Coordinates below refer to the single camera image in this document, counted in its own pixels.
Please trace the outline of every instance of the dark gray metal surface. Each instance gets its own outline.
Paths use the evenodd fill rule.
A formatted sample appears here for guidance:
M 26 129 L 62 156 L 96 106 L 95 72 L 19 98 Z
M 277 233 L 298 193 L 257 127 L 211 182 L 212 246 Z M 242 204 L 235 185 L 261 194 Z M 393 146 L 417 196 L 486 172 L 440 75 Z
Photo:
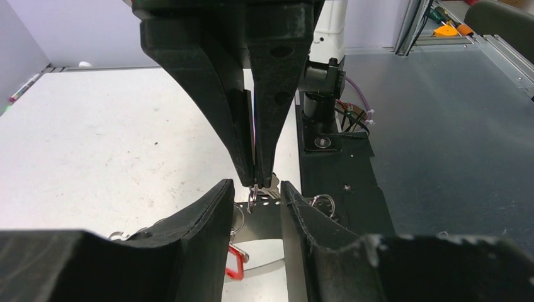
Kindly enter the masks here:
M 533 253 L 534 103 L 480 50 L 452 49 L 346 58 L 376 110 L 371 161 L 395 230 L 504 235 Z
M 233 243 L 265 240 L 265 239 L 281 239 L 282 229 L 280 222 L 280 200 L 258 200 L 254 207 L 252 214 L 246 211 L 246 203 L 239 203 L 244 215 L 245 224 L 243 228 L 236 233 Z M 241 223 L 241 216 L 234 210 L 234 227 Z

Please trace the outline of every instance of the metal strip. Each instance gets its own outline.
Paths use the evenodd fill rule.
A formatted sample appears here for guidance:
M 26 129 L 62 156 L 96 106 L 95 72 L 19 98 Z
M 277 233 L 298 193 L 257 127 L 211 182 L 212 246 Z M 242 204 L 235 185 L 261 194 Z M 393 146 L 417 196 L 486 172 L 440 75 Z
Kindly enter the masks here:
M 246 209 L 246 203 L 238 205 Z M 279 199 L 259 200 L 252 214 L 243 211 L 243 215 L 245 224 L 236 233 L 232 243 L 282 238 Z M 240 221 L 234 221 L 234 226 L 239 224 Z
M 422 36 L 417 42 L 416 46 L 434 46 L 434 45 L 468 45 L 472 42 L 464 36 L 453 36 L 450 38 L 443 38 L 438 36 Z
M 269 262 L 267 264 L 263 264 L 262 266 L 256 266 L 251 269 L 246 269 L 244 278 L 252 278 L 264 274 L 268 274 L 270 272 L 274 272 L 278 269 L 281 269 L 285 266 L 284 259 L 278 259 L 273 262 Z M 227 275 L 224 276 L 224 283 L 227 282 L 235 282 L 236 280 L 230 279 Z
M 361 47 L 361 48 L 347 48 L 345 49 L 345 55 L 378 55 L 378 54 L 391 54 L 394 52 L 393 47 Z
M 295 92 L 295 105 L 300 105 L 300 91 Z
M 404 57 L 408 56 L 410 53 L 411 47 L 415 44 L 414 41 L 416 39 L 417 32 L 423 26 L 423 20 L 424 20 L 424 14 L 426 12 L 426 8 L 429 5 L 430 0 L 421 0 L 421 1 L 413 1 L 410 3 L 411 6 L 417 6 L 414 14 L 414 22 L 410 24 L 410 27 L 406 33 L 406 31 L 403 31 L 404 33 L 399 36 L 399 40 L 397 41 L 397 45 L 395 46 L 395 53 L 399 55 L 403 55 Z M 406 23 L 407 20 L 411 20 L 411 18 L 414 17 L 414 14 L 408 14 L 408 11 L 406 13 L 406 18 L 404 22 Z
M 534 97 L 534 74 L 531 64 L 526 64 L 520 54 L 502 45 L 502 38 L 490 35 L 474 36 L 478 47 L 514 84 L 529 98 Z
M 154 69 L 161 66 L 134 66 L 134 67 L 64 67 L 62 72 L 77 71 L 106 71 L 106 70 L 130 70 L 130 69 Z
M 463 23 L 465 14 L 469 9 L 469 4 L 463 1 L 435 1 L 436 5 L 441 6 L 447 10 L 448 15 L 455 21 Z
M 410 23 L 410 20 L 413 18 L 414 14 L 417 13 L 418 0 L 410 0 L 404 13 L 404 20 L 402 21 L 402 26 L 400 27 L 399 36 L 397 37 L 397 42 L 395 43 L 395 52 L 398 51 L 402 46 L 402 39 L 404 36 L 409 35 L 409 32 L 412 28 L 413 23 Z

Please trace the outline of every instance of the white table surface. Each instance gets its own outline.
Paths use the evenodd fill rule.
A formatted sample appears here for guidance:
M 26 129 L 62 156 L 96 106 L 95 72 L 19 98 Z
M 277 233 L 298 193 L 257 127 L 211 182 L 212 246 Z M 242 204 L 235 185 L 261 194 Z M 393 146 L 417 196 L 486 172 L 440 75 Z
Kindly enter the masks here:
M 246 73 L 247 88 L 252 80 Z M 134 233 L 223 178 L 247 198 L 226 148 L 162 69 L 45 74 L 0 117 L 0 229 Z M 275 172 L 300 189 L 292 109 Z M 281 240 L 242 243 L 250 266 L 283 257 Z M 226 283 L 223 301 L 287 301 L 285 270 Z

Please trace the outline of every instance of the red wire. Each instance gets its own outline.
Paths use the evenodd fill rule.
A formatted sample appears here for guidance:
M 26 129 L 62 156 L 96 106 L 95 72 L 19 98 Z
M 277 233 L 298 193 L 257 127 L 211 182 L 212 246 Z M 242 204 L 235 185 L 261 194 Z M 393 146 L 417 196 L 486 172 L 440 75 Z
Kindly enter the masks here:
M 342 101 L 340 101 L 340 100 L 338 100 L 338 99 L 336 100 L 336 102 L 338 102 L 338 104 L 340 104 L 341 107 L 343 107 L 343 109 L 345 109 L 345 110 L 348 109 L 347 105 L 346 105 L 344 102 L 342 102 Z

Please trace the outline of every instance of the red keychain tag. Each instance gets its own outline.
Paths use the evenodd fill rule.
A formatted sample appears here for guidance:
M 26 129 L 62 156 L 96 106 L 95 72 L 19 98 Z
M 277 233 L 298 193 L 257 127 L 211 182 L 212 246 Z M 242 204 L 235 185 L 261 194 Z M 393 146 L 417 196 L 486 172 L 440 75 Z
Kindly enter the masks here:
M 245 263 L 245 256 L 241 254 L 233 246 L 228 246 L 228 257 L 226 258 L 226 274 L 232 280 L 243 280 L 245 273 L 243 263 Z

